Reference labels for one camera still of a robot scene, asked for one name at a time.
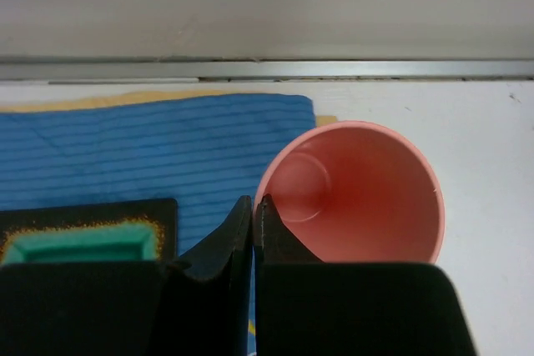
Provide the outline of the pink plastic cup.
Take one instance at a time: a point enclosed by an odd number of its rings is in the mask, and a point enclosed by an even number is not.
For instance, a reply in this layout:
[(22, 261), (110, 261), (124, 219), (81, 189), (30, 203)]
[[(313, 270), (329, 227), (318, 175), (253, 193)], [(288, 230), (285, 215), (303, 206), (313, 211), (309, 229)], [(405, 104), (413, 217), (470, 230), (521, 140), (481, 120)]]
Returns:
[(434, 263), (445, 232), (437, 177), (387, 127), (344, 121), (286, 145), (260, 179), (283, 225), (323, 262)]

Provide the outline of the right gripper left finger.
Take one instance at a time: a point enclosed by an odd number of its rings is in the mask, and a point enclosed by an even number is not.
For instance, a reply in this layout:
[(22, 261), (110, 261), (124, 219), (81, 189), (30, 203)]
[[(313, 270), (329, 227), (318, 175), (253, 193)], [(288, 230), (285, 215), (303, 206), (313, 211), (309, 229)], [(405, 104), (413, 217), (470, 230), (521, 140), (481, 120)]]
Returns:
[(2, 354), (246, 354), (251, 212), (168, 260), (1, 263)]

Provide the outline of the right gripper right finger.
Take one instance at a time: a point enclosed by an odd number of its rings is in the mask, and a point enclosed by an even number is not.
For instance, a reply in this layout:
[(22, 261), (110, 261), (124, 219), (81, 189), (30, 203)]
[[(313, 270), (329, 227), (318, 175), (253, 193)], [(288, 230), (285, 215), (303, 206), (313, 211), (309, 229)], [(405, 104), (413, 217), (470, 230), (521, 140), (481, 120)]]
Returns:
[(473, 355), (455, 288), (428, 263), (326, 263), (265, 196), (254, 216), (260, 355)]

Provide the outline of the green square ceramic plate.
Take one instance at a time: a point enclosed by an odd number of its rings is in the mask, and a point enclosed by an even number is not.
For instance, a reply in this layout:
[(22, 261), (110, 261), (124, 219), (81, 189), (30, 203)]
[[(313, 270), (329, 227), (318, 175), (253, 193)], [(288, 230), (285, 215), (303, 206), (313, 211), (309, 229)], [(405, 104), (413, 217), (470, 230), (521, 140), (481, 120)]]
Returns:
[(151, 261), (175, 257), (172, 198), (1, 212), (1, 263)]

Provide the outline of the blue yellow cartoon placemat cloth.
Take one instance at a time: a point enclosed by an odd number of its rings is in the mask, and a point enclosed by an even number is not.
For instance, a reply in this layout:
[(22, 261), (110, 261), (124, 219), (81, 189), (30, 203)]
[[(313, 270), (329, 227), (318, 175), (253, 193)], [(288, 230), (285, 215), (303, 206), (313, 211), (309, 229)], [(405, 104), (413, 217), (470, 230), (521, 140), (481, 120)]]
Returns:
[(172, 198), (179, 253), (316, 125), (301, 95), (230, 94), (1, 115), (2, 210)]

